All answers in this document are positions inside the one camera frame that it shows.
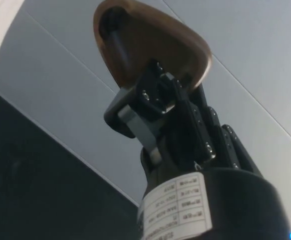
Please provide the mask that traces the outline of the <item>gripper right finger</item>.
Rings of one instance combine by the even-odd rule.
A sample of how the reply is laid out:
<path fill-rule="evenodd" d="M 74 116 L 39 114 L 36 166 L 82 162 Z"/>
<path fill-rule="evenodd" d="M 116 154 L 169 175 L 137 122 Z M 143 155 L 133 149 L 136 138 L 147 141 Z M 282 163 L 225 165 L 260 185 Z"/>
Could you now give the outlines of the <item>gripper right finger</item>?
<path fill-rule="evenodd" d="M 243 169 L 244 161 L 202 87 L 188 94 L 179 81 L 173 82 L 172 163 L 180 172 L 212 168 Z"/>

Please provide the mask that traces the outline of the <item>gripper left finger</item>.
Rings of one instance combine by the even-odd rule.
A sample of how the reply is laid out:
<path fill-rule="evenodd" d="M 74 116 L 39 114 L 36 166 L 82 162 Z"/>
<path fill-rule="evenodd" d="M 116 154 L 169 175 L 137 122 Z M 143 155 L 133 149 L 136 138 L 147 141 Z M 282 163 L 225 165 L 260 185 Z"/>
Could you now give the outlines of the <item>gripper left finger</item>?
<path fill-rule="evenodd" d="M 171 66 L 168 53 L 178 40 L 150 24 L 99 26 L 102 53 L 120 90 L 104 113 L 116 132 L 137 138 L 151 164 L 162 161 L 160 128 L 171 102 L 163 76 Z"/>

